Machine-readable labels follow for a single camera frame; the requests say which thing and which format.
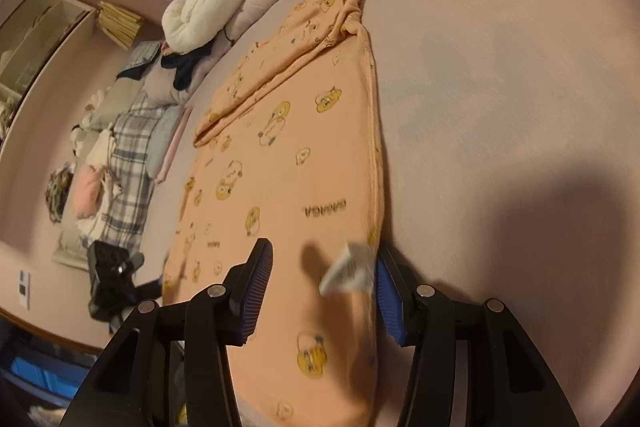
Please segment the peach cartoon print garment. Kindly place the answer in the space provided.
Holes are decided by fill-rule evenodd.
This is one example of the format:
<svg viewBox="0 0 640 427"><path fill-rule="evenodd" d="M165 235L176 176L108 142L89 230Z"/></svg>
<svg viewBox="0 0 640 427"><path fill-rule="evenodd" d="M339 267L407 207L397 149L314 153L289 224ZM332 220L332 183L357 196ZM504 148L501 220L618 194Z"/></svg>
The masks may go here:
<svg viewBox="0 0 640 427"><path fill-rule="evenodd" d="M364 426L373 410L384 197L361 3L296 4L216 91L164 269L180 303L270 240L256 332L230 359L242 401L279 426Z"/></svg>

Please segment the dark clothing item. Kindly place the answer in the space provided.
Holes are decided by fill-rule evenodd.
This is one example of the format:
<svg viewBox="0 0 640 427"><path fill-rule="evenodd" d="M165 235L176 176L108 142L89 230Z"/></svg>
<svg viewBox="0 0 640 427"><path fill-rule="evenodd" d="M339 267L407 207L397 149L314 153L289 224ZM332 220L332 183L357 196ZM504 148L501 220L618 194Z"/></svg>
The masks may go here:
<svg viewBox="0 0 640 427"><path fill-rule="evenodd" d="M180 54L171 49L167 41L163 43L160 51L160 66L163 69L174 72L172 87L176 91L184 91L191 86L195 67L206 56L209 56L213 43L213 40L210 40L208 43L185 54Z"/></svg>

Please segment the plaid grey pillow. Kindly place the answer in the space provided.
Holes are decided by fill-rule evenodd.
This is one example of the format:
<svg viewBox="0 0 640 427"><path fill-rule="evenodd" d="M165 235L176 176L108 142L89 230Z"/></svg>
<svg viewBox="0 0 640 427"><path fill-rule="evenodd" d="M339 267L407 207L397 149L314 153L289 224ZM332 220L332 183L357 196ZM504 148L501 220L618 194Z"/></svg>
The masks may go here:
<svg viewBox="0 0 640 427"><path fill-rule="evenodd" d="M146 163L152 133L165 110L165 106L155 106L141 91L130 109L116 118L113 127L115 147L107 166L120 192L103 217L101 241L130 253L139 250L148 217L154 182Z"/></svg>

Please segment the yellow book stack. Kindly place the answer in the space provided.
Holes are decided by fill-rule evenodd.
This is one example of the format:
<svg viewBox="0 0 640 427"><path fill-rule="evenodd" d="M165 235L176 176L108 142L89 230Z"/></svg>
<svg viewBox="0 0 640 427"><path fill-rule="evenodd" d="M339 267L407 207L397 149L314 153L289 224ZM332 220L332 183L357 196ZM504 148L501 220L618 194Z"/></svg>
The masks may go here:
<svg viewBox="0 0 640 427"><path fill-rule="evenodd" d="M128 50L134 44L144 18L121 6L101 1L96 10L96 26L115 44Z"/></svg>

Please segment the white shelf unit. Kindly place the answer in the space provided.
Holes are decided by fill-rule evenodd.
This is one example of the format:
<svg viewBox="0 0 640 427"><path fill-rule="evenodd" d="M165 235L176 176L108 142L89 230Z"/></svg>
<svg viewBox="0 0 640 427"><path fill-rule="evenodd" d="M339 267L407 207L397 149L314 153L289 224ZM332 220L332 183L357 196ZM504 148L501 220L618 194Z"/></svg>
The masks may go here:
<svg viewBox="0 0 640 427"><path fill-rule="evenodd" d="M1 143L44 66L95 12L78 0L24 0L1 25Z"/></svg>

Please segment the white wall socket plate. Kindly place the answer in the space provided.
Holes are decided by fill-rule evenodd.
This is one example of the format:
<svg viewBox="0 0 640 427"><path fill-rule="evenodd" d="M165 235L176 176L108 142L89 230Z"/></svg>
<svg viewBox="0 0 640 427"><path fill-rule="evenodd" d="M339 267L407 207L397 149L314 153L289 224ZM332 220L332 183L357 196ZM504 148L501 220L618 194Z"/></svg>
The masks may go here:
<svg viewBox="0 0 640 427"><path fill-rule="evenodd" d="M21 270L18 272L18 302L26 310L29 309L30 303L30 273Z"/></svg>

